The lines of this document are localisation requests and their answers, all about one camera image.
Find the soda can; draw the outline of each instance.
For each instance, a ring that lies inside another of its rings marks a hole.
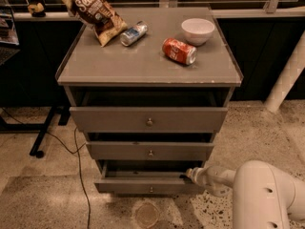
[[[197,54],[197,48],[178,41],[174,38],[168,38],[163,42],[163,53],[169,58],[185,65],[191,65]]]
[[[130,46],[133,42],[140,39],[149,29],[144,21],[139,21],[133,27],[121,33],[120,39],[124,46]]]

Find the floor drain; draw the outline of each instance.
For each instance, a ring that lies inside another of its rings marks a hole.
[[[159,212],[152,204],[145,203],[136,211],[135,219],[142,228],[152,228],[159,220]]]

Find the white pole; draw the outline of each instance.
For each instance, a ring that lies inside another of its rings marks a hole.
[[[305,68],[305,32],[303,32],[290,56],[283,72],[277,79],[265,106],[270,112],[276,112],[290,89]]]

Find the blue and silver can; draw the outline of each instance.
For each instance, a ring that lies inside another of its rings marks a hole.
[[[130,46],[133,42],[140,39],[148,30],[148,26],[144,21],[139,21],[133,27],[121,33],[120,39],[124,46]]]

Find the red soda can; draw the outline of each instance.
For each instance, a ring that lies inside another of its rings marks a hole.
[[[163,53],[169,58],[185,65],[191,65],[197,54],[197,48],[174,38],[168,38],[163,42]]]

